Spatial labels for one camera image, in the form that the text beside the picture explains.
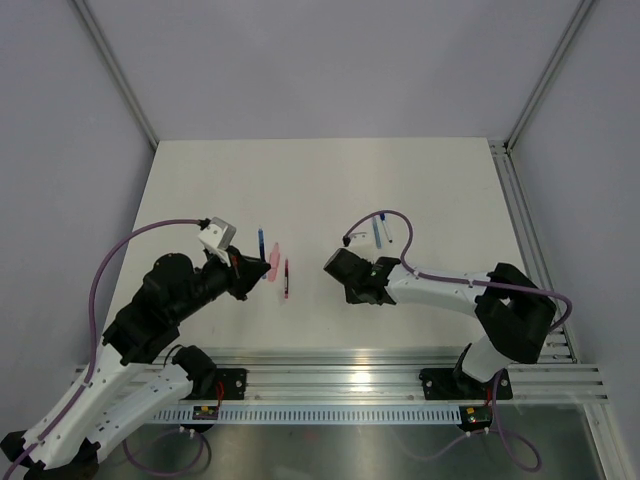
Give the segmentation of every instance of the white wall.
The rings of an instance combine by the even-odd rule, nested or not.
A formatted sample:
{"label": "white wall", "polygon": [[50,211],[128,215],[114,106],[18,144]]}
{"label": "white wall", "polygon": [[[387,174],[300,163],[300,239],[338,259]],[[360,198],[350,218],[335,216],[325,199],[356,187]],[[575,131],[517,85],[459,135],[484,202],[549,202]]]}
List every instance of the white wall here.
{"label": "white wall", "polygon": [[131,229],[151,151],[65,0],[0,3],[0,72],[2,437],[88,358],[89,285]]}
{"label": "white wall", "polygon": [[603,371],[640,466],[640,3],[600,2],[516,146],[584,360]]}
{"label": "white wall", "polygon": [[169,139],[505,138],[577,0],[89,0]]}

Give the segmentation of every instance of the metal frame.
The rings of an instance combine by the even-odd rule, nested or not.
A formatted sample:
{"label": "metal frame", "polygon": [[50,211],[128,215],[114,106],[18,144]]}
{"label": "metal frame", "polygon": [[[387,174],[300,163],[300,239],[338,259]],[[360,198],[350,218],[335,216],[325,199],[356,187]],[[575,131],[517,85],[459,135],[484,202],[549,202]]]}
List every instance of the metal frame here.
{"label": "metal frame", "polygon": [[[369,357],[366,363],[347,364],[339,358],[291,357],[286,362],[269,364],[268,357],[229,358],[212,356],[221,367],[242,365],[247,369],[245,400],[225,404],[255,407],[269,406],[395,406],[410,405],[482,405],[483,401],[440,401],[424,399],[418,375],[425,366],[452,367],[441,358],[398,357],[382,362]],[[120,400],[158,375],[161,364],[147,367],[122,389]],[[596,365],[536,364],[509,366],[514,398],[501,401],[517,405],[606,404],[607,393]],[[181,401],[183,405],[214,405],[215,401]]]}
{"label": "metal frame", "polygon": [[78,21],[89,36],[89,40],[96,49],[96,53],[102,61],[107,73],[113,80],[113,83],[126,104],[133,120],[140,128],[140,131],[147,137],[147,141],[151,148],[155,151],[158,149],[160,140],[149,122],[144,110],[140,106],[140,102],[136,98],[127,77],[124,75],[113,50],[111,49],[107,37],[105,36],[93,10],[87,3],[87,0],[67,0],[69,6],[76,14]]}
{"label": "metal frame", "polygon": [[[511,155],[507,153],[506,147],[500,143],[490,143],[489,148],[491,149],[491,155],[493,156],[527,275],[539,287],[553,290],[549,269],[542,255],[542,249],[533,227],[525,192],[511,160]],[[558,308],[563,308],[558,301],[555,303]],[[576,341],[571,332],[571,324],[566,324],[560,332],[566,338],[571,358],[574,362],[577,361]]]}
{"label": "metal frame", "polygon": [[586,24],[597,3],[598,0],[580,0],[580,3],[573,12],[573,16],[562,32],[562,36],[554,48],[551,57],[544,66],[540,78],[538,78],[535,87],[533,87],[533,91],[529,95],[522,112],[518,116],[518,120],[516,120],[515,125],[507,137],[506,147],[508,152],[513,151],[522,132],[529,124],[538,106],[544,100],[544,97],[549,91],[549,87],[551,87],[562,65],[564,65],[566,57],[578,37],[578,33],[580,33],[582,27]]}
{"label": "metal frame", "polygon": [[584,405],[588,428],[607,479],[635,479],[610,405]]}
{"label": "metal frame", "polygon": [[460,425],[455,405],[225,405],[203,418],[194,405],[173,405],[158,412],[150,424],[218,425]]}

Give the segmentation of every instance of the pen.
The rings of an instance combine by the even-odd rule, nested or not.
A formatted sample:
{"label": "pen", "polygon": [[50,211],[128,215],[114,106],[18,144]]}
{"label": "pen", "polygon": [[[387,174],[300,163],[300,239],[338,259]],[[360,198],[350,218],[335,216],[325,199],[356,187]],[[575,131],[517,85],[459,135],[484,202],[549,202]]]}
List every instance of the pen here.
{"label": "pen", "polygon": [[378,230],[378,222],[376,222],[376,217],[371,219],[371,223],[373,224],[373,235],[376,237],[376,247],[378,250],[382,248],[382,240],[380,240],[380,231]]}
{"label": "pen", "polygon": [[393,238],[391,238],[391,230],[389,229],[389,225],[387,225],[387,219],[384,216],[384,213],[380,214],[380,221],[382,221],[382,228],[384,228],[384,234],[387,236],[387,241],[389,243],[393,243]]}
{"label": "pen", "polygon": [[284,260],[284,298],[289,298],[289,259]]}
{"label": "pen", "polygon": [[[258,247],[260,248],[260,260],[266,262],[267,257],[264,254],[264,232],[262,231],[262,227],[258,227]],[[262,278],[267,278],[267,274],[265,273]]]}

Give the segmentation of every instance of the purple cable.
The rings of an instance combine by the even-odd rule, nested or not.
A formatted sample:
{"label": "purple cable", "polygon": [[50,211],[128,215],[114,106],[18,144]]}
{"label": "purple cable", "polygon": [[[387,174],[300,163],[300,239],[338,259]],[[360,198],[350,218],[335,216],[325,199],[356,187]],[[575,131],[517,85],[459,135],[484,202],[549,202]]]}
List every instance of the purple cable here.
{"label": "purple cable", "polygon": [[425,280],[433,280],[433,281],[436,281],[436,282],[456,283],[456,284],[460,284],[460,285],[473,284],[473,285],[478,285],[478,286],[481,286],[481,287],[501,288],[501,289],[504,289],[504,290],[513,290],[513,291],[516,291],[516,292],[529,293],[529,294],[533,294],[533,295],[541,295],[543,297],[556,298],[556,299],[562,301],[567,307],[566,307],[564,313],[562,314],[562,316],[556,322],[551,324],[551,326],[549,327],[549,332],[552,332],[556,328],[562,326],[562,324],[567,321],[567,318],[569,318],[569,315],[571,315],[571,312],[573,311],[573,303],[571,302],[569,297],[567,297],[566,295],[563,295],[561,293],[553,292],[551,290],[542,290],[542,289],[537,289],[537,288],[522,287],[520,285],[509,285],[509,284],[506,284],[506,283],[499,283],[499,282],[485,282],[485,281],[482,281],[482,280],[471,280],[471,281],[469,281],[469,280],[466,280],[466,279],[463,279],[463,278],[442,277],[440,275],[431,275],[431,274],[428,274],[428,273],[419,272],[415,268],[412,268],[407,263],[405,257],[407,255],[407,252],[409,251],[409,248],[411,247],[411,244],[413,243],[413,225],[411,224],[411,221],[409,220],[409,218],[407,218],[407,216],[405,214],[403,214],[401,212],[398,212],[396,210],[378,210],[377,212],[370,213],[366,217],[363,217],[360,220],[358,220],[358,222],[354,226],[352,226],[344,236],[348,237],[363,222],[369,220],[370,218],[377,217],[380,214],[396,215],[396,216],[400,217],[402,220],[404,220],[404,223],[407,225],[407,229],[409,230],[409,239],[407,240],[407,243],[405,244],[404,248],[402,249],[402,253],[400,254],[400,263],[402,263],[402,266],[404,268],[406,268],[409,272],[411,272],[413,274],[416,274],[418,277],[424,278]]}
{"label": "purple cable", "polygon": [[[156,438],[153,442],[155,443],[160,438],[171,435],[172,433],[175,433],[175,432],[174,431],[165,432],[164,434],[160,435],[160,437]],[[165,478],[178,477],[180,475],[184,475],[185,473],[188,473],[196,465],[196,463],[198,463],[198,460],[200,460],[200,457],[202,457],[202,452],[204,452],[204,437],[199,432],[195,432],[195,433],[196,435],[198,435],[198,440],[200,440],[200,449],[198,450],[198,453],[196,454],[194,459],[191,460],[191,463],[189,463],[189,465],[187,465],[186,467],[180,470],[176,470],[175,472],[163,472],[161,470],[154,470],[152,468],[142,465],[133,456],[131,451],[129,451],[129,446],[127,445],[126,439],[122,442],[122,450],[124,450],[124,454],[127,456],[127,460],[129,460],[131,465],[136,467],[138,470],[148,473],[149,475],[154,475],[156,477],[165,477]]]}
{"label": "purple cable", "polygon": [[[520,440],[522,443],[524,443],[526,446],[528,446],[531,451],[533,452],[533,454],[536,456],[536,460],[537,460],[537,464],[535,467],[527,467],[526,465],[523,465],[522,463],[520,463],[520,461],[515,458],[513,455],[511,455],[511,451],[507,450],[507,452],[509,453],[509,456],[511,457],[511,460],[513,460],[513,462],[520,467],[523,470],[526,470],[527,472],[531,472],[531,473],[535,473],[540,471],[540,469],[542,468],[542,459],[540,458],[540,453],[538,452],[538,449],[535,447],[535,445],[533,443],[531,443],[529,440],[527,440],[525,437],[523,437],[522,435],[520,435],[519,433],[516,432],[512,432],[511,430],[505,430],[502,429],[501,427],[498,427],[499,429],[489,429],[488,433],[491,433],[493,435],[499,435],[500,438],[502,439],[503,443],[506,441],[505,438],[506,437],[513,437],[517,440]],[[451,442],[449,442],[448,445],[446,445],[442,450],[440,450],[437,453],[434,453],[433,455],[429,455],[426,457],[423,457],[421,455],[416,455],[415,453],[413,453],[411,450],[409,450],[407,448],[407,446],[402,443],[402,440],[400,440],[400,438],[398,437],[398,434],[395,432],[395,430],[392,428],[391,429],[391,433],[393,434],[393,437],[395,438],[396,443],[398,444],[398,446],[400,447],[400,449],[404,452],[404,454],[413,459],[416,460],[418,462],[432,462],[434,460],[437,460],[438,458],[440,458],[441,456],[443,456],[445,453],[447,453],[449,450],[451,450],[453,447],[455,447],[457,444],[459,444],[460,442],[466,440],[467,438],[471,438],[473,435],[483,435],[485,434],[484,430],[478,430],[475,432],[470,432],[470,435],[461,435],[457,438],[454,438]]]}
{"label": "purple cable", "polygon": [[[93,373],[96,368],[96,355],[98,350],[98,329],[96,326],[96,312],[95,312],[95,303],[96,303],[96,291],[98,290],[98,283],[100,282],[100,278],[104,270],[107,268],[107,265],[113,258],[113,256],[120,250],[123,246],[129,243],[130,240],[137,237],[138,235],[148,232],[149,230],[153,230],[154,228],[164,227],[166,225],[198,225],[199,220],[191,220],[191,219],[176,219],[176,220],[164,220],[162,222],[152,223],[145,227],[139,228],[138,230],[134,230],[125,238],[120,240],[104,257],[102,263],[98,267],[95,276],[93,277],[93,283],[91,284],[91,290],[89,291],[89,336],[91,343],[91,351],[89,357],[89,366],[87,368],[87,374],[84,377],[84,385],[80,385],[73,396],[69,399],[69,402],[64,406],[64,408],[60,411],[60,413],[51,421],[49,426],[45,428],[40,435],[38,435],[38,441],[42,442],[47,435],[51,433],[51,431],[60,423],[60,421],[69,413],[69,410],[75,405],[78,401],[82,392],[85,390],[85,385],[88,385],[91,379],[93,378]],[[5,472],[2,480],[9,480],[13,472],[18,468],[18,465],[29,456],[29,454],[37,447],[38,444],[34,443],[30,445],[16,460],[11,464],[9,469]]]}
{"label": "purple cable", "polygon": [[[491,408],[493,409],[493,418],[495,418],[496,420],[497,428],[496,430],[492,430],[492,431],[496,432],[500,436],[500,440],[502,440],[502,445],[504,445],[504,449],[506,450],[507,455],[509,455],[509,458],[511,458],[511,461],[513,463],[515,463],[518,467],[520,467],[525,472],[530,472],[530,473],[539,472],[540,469],[542,468],[542,457],[540,456],[540,452],[535,447],[535,445],[531,443],[529,440],[527,440],[526,438],[524,438],[523,436],[502,428],[502,421],[500,420],[500,415],[498,415],[498,402],[496,400],[496,398],[498,397],[498,387],[500,387],[501,376],[502,376],[502,370],[496,373],[496,376],[493,380],[493,390],[492,390],[493,398],[491,400]],[[507,443],[508,436],[516,437],[518,440],[526,444],[531,449],[533,454],[536,456],[536,464],[533,467],[529,467],[524,463],[522,463],[520,460],[518,460],[518,458],[513,453],[513,450],[511,450],[511,447]]]}
{"label": "purple cable", "polygon": [[[176,429],[176,428],[172,428],[170,430],[166,430],[164,432],[161,432],[153,440],[151,440],[150,442],[146,442],[144,446],[140,447],[136,451],[134,451],[134,452],[130,451],[130,454],[131,454],[132,457],[138,457],[142,453],[145,453],[146,451],[148,451],[148,450],[152,449],[153,447],[155,447],[156,443],[158,443],[163,438],[170,437],[172,435],[177,435],[177,434],[180,434],[180,433],[183,433],[183,432],[181,432],[180,429]],[[117,467],[121,467],[125,463],[130,463],[129,459],[126,456],[124,457],[124,459],[118,460],[118,461],[111,461],[111,456],[109,456],[109,460],[110,460],[109,462],[103,462],[101,464],[101,468],[102,467],[117,468]]]}

